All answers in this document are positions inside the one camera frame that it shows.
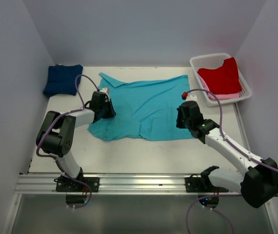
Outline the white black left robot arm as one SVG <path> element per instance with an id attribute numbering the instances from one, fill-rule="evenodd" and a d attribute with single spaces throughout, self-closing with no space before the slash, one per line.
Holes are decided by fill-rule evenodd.
<path id="1" fill-rule="evenodd" d="M 115 116 L 108 88 L 95 91 L 91 100 L 80 109 L 65 113 L 49 111 L 46 114 L 37 135 L 36 154 L 39 157 L 52 158 L 59 168 L 61 175 L 54 179 L 57 192 L 98 192 L 99 178 L 85 177 L 71 152 L 74 131 L 83 125 Z"/>

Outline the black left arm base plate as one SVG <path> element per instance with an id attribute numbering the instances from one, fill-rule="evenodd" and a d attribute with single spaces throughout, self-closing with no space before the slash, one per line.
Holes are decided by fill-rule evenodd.
<path id="1" fill-rule="evenodd" d="M 73 180 L 60 176 L 54 179 L 56 183 L 56 191 L 57 192 L 65 192 L 65 193 L 75 193 L 75 192 L 98 192 L 100 185 L 99 177 L 84 177 L 82 179 L 83 183 L 87 184 L 90 188 L 86 188 L 84 185 L 78 182 L 74 182 Z"/>

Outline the turquoise t shirt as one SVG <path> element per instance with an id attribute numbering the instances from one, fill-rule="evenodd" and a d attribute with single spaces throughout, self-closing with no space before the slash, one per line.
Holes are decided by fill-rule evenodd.
<path id="1" fill-rule="evenodd" d="M 105 73 L 99 88 L 108 88 L 116 116 L 89 125 L 89 133 L 103 141 L 142 138 L 149 141 L 191 139 L 176 127 L 181 95 L 189 90 L 187 75 L 164 80 L 122 82 Z"/>

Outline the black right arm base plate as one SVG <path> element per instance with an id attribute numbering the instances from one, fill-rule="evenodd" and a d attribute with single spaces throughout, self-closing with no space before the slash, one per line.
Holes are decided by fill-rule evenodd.
<path id="1" fill-rule="evenodd" d="M 227 193 L 228 189 L 223 187 L 216 187 L 204 177 L 198 174 L 192 174 L 184 178 L 185 189 L 187 193 Z"/>

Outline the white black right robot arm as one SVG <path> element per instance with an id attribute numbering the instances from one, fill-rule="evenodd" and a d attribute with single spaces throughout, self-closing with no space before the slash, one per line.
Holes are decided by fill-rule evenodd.
<path id="1" fill-rule="evenodd" d="M 177 108 L 176 126 L 187 129 L 192 137 L 211 147 L 226 158 L 237 171 L 227 171 L 219 166 L 211 166 L 200 173 L 185 179 L 187 192 L 240 193 L 254 208 L 278 195 L 278 165 L 271 159 L 249 152 L 241 145 L 220 132 L 221 127 L 211 119 L 205 119 L 195 101 L 186 101 Z"/>

